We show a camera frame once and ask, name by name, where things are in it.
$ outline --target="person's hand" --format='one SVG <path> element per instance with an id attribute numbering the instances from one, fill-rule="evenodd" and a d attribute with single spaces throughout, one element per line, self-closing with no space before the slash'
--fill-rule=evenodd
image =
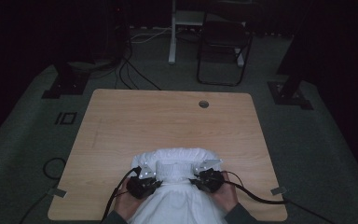
<path id="1" fill-rule="evenodd" d="M 127 183 L 129 182 L 129 178 L 126 178 L 123 182 L 121 189 L 118 191 L 117 195 L 120 193 L 124 193 L 127 191 Z M 141 200 L 133 197 L 129 192 L 121 194 L 116 197 L 115 207 L 113 208 L 121 217 L 125 220 L 130 219 L 136 210 L 138 209 L 139 205 L 144 202 L 146 198 Z"/>
<path id="2" fill-rule="evenodd" d="M 226 172 L 222 172 L 222 175 L 226 181 L 229 181 Z M 222 206 L 226 212 L 231 211 L 238 203 L 235 187 L 227 183 L 224 183 L 219 190 L 217 190 L 215 193 L 210 193 L 209 195 L 214 199 L 215 202 Z"/>

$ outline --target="black chair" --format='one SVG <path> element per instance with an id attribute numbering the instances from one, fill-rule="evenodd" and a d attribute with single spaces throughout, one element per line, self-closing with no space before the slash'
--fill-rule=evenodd
<path id="1" fill-rule="evenodd" d="M 263 8 L 257 3 L 219 0 L 212 1 L 205 10 L 201 27 L 200 44 L 198 51 L 197 80 L 203 84 L 237 86 L 243 80 L 246 62 L 252 45 L 255 28 L 263 19 Z M 202 80 L 200 77 L 200 64 L 204 50 L 209 46 L 210 51 L 229 48 L 238 60 L 243 50 L 246 49 L 243 59 L 243 67 L 238 81 L 215 82 Z"/>

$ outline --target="table top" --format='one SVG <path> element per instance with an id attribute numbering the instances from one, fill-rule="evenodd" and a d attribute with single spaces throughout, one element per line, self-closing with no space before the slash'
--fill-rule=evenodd
<path id="1" fill-rule="evenodd" d="M 200 101 L 208 107 L 200 106 Z M 171 147 L 201 147 L 223 160 L 253 194 L 281 200 L 269 151 L 247 93 L 96 90 L 89 102 L 48 217 L 101 220 L 133 156 Z M 230 180 L 238 182 L 235 176 Z M 237 189 L 240 203 L 258 220 L 283 221 L 284 205 L 258 203 Z"/>

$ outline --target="black cable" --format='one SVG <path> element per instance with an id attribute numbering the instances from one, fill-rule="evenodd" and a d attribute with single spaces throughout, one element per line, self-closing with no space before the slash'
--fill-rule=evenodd
<path id="1" fill-rule="evenodd" d="M 124 60 L 127 61 L 127 63 L 135 70 L 135 72 L 137 72 L 139 74 L 139 76 L 141 76 L 142 78 L 144 78 L 146 81 L 148 81 L 150 84 L 152 84 L 154 87 L 156 87 L 159 91 L 161 91 L 161 88 L 158 87 L 154 82 L 152 82 L 150 79 L 148 79 L 147 77 L 145 77 L 141 72 L 138 71 L 138 69 L 136 69 L 135 66 L 133 66 L 132 63 L 130 63 L 130 61 L 128 61 L 127 59 L 124 58 Z"/>
<path id="2" fill-rule="evenodd" d="M 210 177 L 210 179 L 216 180 L 216 181 L 220 181 L 220 182 L 224 182 L 224 183 L 227 183 L 227 184 L 230 184 L 230 185 L 233 185 L 233 186 L 235 186 L 237 189 L 240 189 L 240 190 L 242 190 L 243 192 L 245 192 L 246 194 L 248 194 L 249 197 L 251 197 L 253 200 L 255 200 L 255 201 L 257 201 L 257 202 L 267 203 L 267 204 L 287 204 L 287 203 L 290 203 L 290 204 L 292 204 L 292 205 L 294 205 L 294 206 L 296 206 L 296 207 L 298 207 L 298 208 L 300 208 L 300 209 L 302 209 L 302 210 L 304 210 L 304 211 L 306 211 L 306 212 L 308 212 L 308 213 L 310 213 L 310 214 L 312 214 L 312 215 L 314 215 L 314 216 L 316 216 L 316 217 L 318 217 L 318 218 L 320 218 L 320 219 L 322 219 L 322 220 L 324 220 L 324 221 L 326 221 L 326 222 L 328 222 L 328 223 L 334 224 L 334 222 L 331 221 L 331 220 L 329 220 L 328 218 L 323 217 L 323 216 L 321 216 L 321 215 L 319 215 L 319 214 L 317 214 L 317 213 L 315 213 L 315 212 L 312 212 L 312 211 L 309 210 L 308 208 L 306 208 L 306 207 L 304 207 L 304 206 L 302 206 L 302 205 L 300 205 L 300 204 L 298 204 L 298 203 L 295 203 L 295 202 L 293 202 L 293 201 L 291 201 L 291 200 L 289 200 L 289 199 L 287 199 L 287 198 L 285 198 L 285 197 L 283 197 L 283 196 L 282 196 L 282 197 L 283 197 L 283 201 L 269 201 L 269 200 L 261 199 L 261 198 L 255 196 L 251 191 L 249 191 L 248 189 L 246 189 L 243 185 L 241 186 L 241 185 L 239 185 L 239 184 L 236 184 L 236 183 L 233 183 L 233 182 L 230 182 L 230 181 L 222 181 L 222 180 L 219 180 L 219 179 L 216 179 L 216 178 L 211 178 L 211 177 Z"/>
<path id="3" fill-rule="evenodd" d="M 294 205 L 294 206 L 296 206 L 296 207 L 298 207 L 298 208 L 300 208 L 300 209 L 302 209 L 302 210 L 304 210 L 304 211 L 306 211 L 306 212 L 308 212 L 308 213 L 310 213 L 310 214 L 313 214 L 314 216 L 316 216 L 316 217 L 318 217 L 318 218 L 321 218 L 321 219 L 323 219 L 324 221 L 326 221 L 326 222 L 328 222 L 328 223 L 334 224 L 333 221 L 327 219 L 326 217 L 322 217 L 321 215 L 319 215 L 319 214 L 317 214 L 317 213 L 315 213 L 315 212 L 312 212 L 312 211 L 310 211 L 308 208 L 303 207 L 302 205 L 299 205 L 298 203 L 294 203 L 293 201 L 291 201 L 291 200 L 289 200 L 289 199 L 287 199 L 287 198 L 285 198 L 285 197 L 283 197 L 283 198 L 284 198 L 287 202 L 289 202 L 290 204 L 292 204 L 292 205 Z"/>
<path id="4" fill-rule="evenodd" d="M 121 65 L 120 69 L 118 70 L 118 77 L 120 78 L 121 82 L 122 82 L 129 90 L 132 90 L 132 88 L 124 81 L 123 76 L 121 75 L 121 71 L 123 70 L 124 65 L 125 65 L 126 63 L 127 63 L 127 61 L 124 62 L 124 63 Z"/>
<path id="5" fill-rule="evenodd" d="M 185 34 L 194 35 L 197 39 L 194 40 L 194 39 L 185 38 L 185 37 L 183 37 Z M 186 30 L 185 32 L 178 33 L 176 35 L 176 39 L 179 40 L 179 41 L 184 41 L 186 43 L 198 44 L 200 42 L 200 35 L 195 31 Z"/>
<path id="6" fill-rule="evenodd" d="M 230 184 L 230 185 L 234 185 L 237 189 L 240 189 L 242 190 L 243 192 L 245 192 L 247 195 L 249 195 L 249 197 L 251 197 L 253 200 L 257 201 L 257 202 L 260 202 L 260 203 L 267 203 L 267 204 L 286 204 L 286 203 L 289 203 L 287 202 L 286 200 L 283 200 L 283 201 L 270 201 L 270 200 L 265 200 L 265 199 L 262 199 L 262 198 L 259 198 L 257 196 L 255 196 L 251 191 L 249 191 L 248 189 L 244 188 L 243 186 L 239 185 L 239 184 L 236 184 L 236 183 L 233 183 L 233 182 L 230 182 L 230 181 L 223 181 L 227 184 Z"/>
<path id="7" fill-rule="evenodd" d="M 118 74 L 117 74 L 116 71 L 115 71 L 115 77 L 116 77 L 116 79 L 115 79 L 115 87 L 114 87 L 114 89 L 117 89 Z"/>
<path id="8" fill-rule="evenodd" d="M 103 222 L 103 221 L 106 219 L 106 217 L 107 217 L 107 215 L 108 215 L 108 213 L 109 213 L 110 206 L 112 205 L 112 201 L 113 201 L 118 195 L 123 194 L 123 193 L 120 193 L 120 194 L 117 195 L 118 189 L 119 189 L 120 186 L 123 184 L 123 182 L 124 182 L 124 180 L 127 178 L 127 176 L 129 176 L 129 174 L 132 173 L 132 172 L 134 172 L 136 169 L 138 169 L 138 168 L 132 168 L 130 171 L 128 171 L 128 172 L 124 175 L 124 177 L 120 180 L 120 183 L 118 183 L 118 185 L 117 185 L 117 187 L 115 188 L 115 190 L 113 190 L 113 193 L 112 193 L 112 195 L 110 196 L 109 201 L 107 202 L 105 211 L 104 211 L 104 213 L 103 213 L 103 219 L 101 220 L 101 222 Z"/>
<path id="9" fill-rule="evenodd" d="M 49 175 L 48 174 L 48 171 L 47 171 L 47 167 L 48 165 L 52 162 L 52 161 L 56 161 L 56 160 L 59 160 L 59 161 L 62 161 L 63 163 L 63 167 L 65 167 L 66 165 L 66 161 L 63 159 L 63 158 L 52 158 L 48 161 L 45 162 L 45 164 L 43 165 L 43 174 L 49 178 L 49 179 L 52 179 L 52 180 L 56 180 L 56 182 L 54 183 L 54 185 L 51 186 L 50 189 L 55 189 L 57 187 L 57 185 L 59 184 L 60 182 L 60 179 L 61 179 L 61 176 L 52 176 L 52 175 Z M 45 199 L 45 197 L 48 196 L 48 191 L 43 195 L 41 196 L 36 202 L 34 202 L 27 210 L 27 212 L 24 214 L 24 216 L 22 216 L 19 224 L 22 224 L 24 222 L 24 220 L 28 217 L 28 215 L 34 210 L 34 208 L 40 204 L 40 202 L 42 202 L 43 199 Z"/>
<path id="10" fill-rule="evenodd" d="M 130 69 L 129 69 L 129 64 L 126 64 L 127 66 L 127 77 L 129 78 L 131 84 L 136 88 L 136 90 L 139 90 L 139 87 L 135 84 L 135 82 L 133 82 L 131 76 L 130 76 Z"/>
<path id="11" fill-rule="evenodd" d="M 134 43 L 134 44 L 143 44 L 143 43 L 146 43 L 147 41 L 150 41 L 152 39 L 156 39 L 160 36 L 162 37 L 170 37 L 171 34 L 170 33 L 166 33 L 165 31 L 167 31 L 167 29 L 165 29 L 164 31 L 158 33 L 158 34 L 139 34 L 139 35 L 136 35 L 136 36 L 132 36 L 131 37 L 131 40 L 133 41 L 135 38 L 146 38 L 146 40 L 142 41 L 142 42 L 131 42 L 131 43 Z"/>
<path id="12" fill-rule="evenodd" d="M 232 174 L 232 175 L 236 176 L 236 177 L 238 178 L 238 180 L 240 181 L 241 186 L 243 186 L 242 181 L 241 181 L 241 179 L 240 179 L 240 177 L 239 177 L 238 175 L 236 175 L 236 174 L 234 174 L 234 173 L 232 173 L 232 172 L 230 172 L 230 171 L 222 171 L 222 172 L 220 172 L 220 173 L 228 173 L 228 174 Z"/>
<path id="13" fill-rule="evenodd" d="M 129 191 L 125 191 L 125 192 L 119 193 L 118 195 L 115 196 L 115 198 L 118 197 L 118 196 L 120 196 L 120 195 L 123 195 L 123 194 L 125 194 L 125 193 L 129 193 Z"/>

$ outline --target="floor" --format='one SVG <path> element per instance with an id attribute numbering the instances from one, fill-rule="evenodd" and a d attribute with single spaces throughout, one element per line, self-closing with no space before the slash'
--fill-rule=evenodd
<path id="1" fill-rule="evenodd" d="M 164 91 L 228 91 L 250 93 L 265 135 L 276 176 L 288 191 L 285 197 L 333 220 L 358 223 L 358 164 L 353 158 L 336 123 L 319 97 L 315 86 L 300 85 L 313 110 L 296 105 L 275 105 L 268 81 L 284 82 L 287 77 L 276 71 L 291 40 L 279 36 L 257 37 L 250 52 L 245 80 L 237 87 L 201 85 L 196 80 L 197 36 L 178 34 L 176 63 L 168 64 L 170 39 L 161 30 L 131 30 L 131 64 Z M 73 66 L 85 69 L 83 63 Z M 225 74 L 235 66 L 222 64 L 213 70 Z M 98 223 L 98 221 L 51 221 L 47 213 L 51 196 L 46 192 L 56 180 L 46 177 L 44 165 L 53 158 L 67 159 L 88 102 L 96 89 L 155 90 L 156 87 L 124 65 L 91 74 L 82 95 L 62 95 L 60 99 L 41 99 L 57 73 L 51 66 L 37 76 L 0 128 L 0 224 L 20 223 Z M 60 113 L 76 113 L 73 124 L 60 124 Z M 48 163 L 48 175 L 60 176 L 63 165 Z M 283 223 L 325 223 L 292 205 Z"/>

